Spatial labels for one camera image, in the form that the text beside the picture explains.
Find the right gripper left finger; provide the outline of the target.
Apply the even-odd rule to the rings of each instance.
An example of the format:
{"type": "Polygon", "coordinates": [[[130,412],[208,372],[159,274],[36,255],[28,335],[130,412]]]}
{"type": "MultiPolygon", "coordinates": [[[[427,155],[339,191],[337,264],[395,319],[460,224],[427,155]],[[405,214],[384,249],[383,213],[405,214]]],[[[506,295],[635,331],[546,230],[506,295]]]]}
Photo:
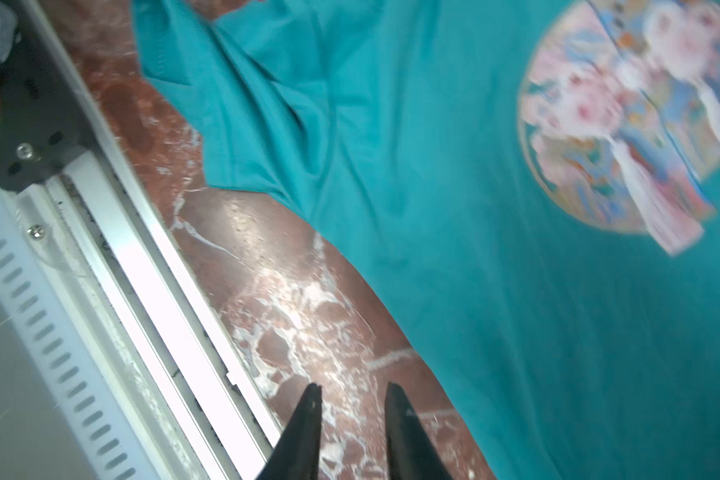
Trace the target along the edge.
{"type": "Polygon", "coordinates": [[[310,383],[257,480],[316,480],[322,433],[322,388],[310,383]]]}

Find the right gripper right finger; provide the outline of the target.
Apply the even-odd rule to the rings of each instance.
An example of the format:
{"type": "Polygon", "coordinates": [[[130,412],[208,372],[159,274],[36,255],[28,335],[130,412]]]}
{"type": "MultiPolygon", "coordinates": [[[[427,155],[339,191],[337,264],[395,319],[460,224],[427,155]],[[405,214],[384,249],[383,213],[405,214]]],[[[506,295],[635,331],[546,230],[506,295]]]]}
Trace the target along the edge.
{"type": "Polygon", "coordinates": [[[388,384],[384,406],[389,478],[451,480],[452,476],[399,384],[388,384]]]}

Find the teal printed t-shirt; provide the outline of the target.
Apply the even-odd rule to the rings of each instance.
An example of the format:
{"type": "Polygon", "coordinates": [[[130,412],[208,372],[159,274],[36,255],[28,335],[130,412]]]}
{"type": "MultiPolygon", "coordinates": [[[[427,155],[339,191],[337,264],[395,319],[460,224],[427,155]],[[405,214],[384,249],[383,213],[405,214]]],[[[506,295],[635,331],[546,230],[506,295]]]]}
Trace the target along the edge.
{"type": "Polygon", "coordinates": [[[148,81],[213,188],[358,270],[501,479],[720,479],[719,213],[677,256],[557,206],[518,132],[562,1],[136,1],[148,81]]]}

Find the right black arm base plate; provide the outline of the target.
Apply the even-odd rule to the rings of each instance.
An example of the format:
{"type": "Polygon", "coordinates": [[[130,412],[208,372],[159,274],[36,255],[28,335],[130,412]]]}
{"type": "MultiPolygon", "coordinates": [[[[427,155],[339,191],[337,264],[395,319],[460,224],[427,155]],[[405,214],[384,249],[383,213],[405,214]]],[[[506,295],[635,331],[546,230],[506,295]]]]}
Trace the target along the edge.
{"type": "Polygon", "coordinates": [[[0,188],[45,182],[96,145],[33,1],[0,1],[0,188]]]}

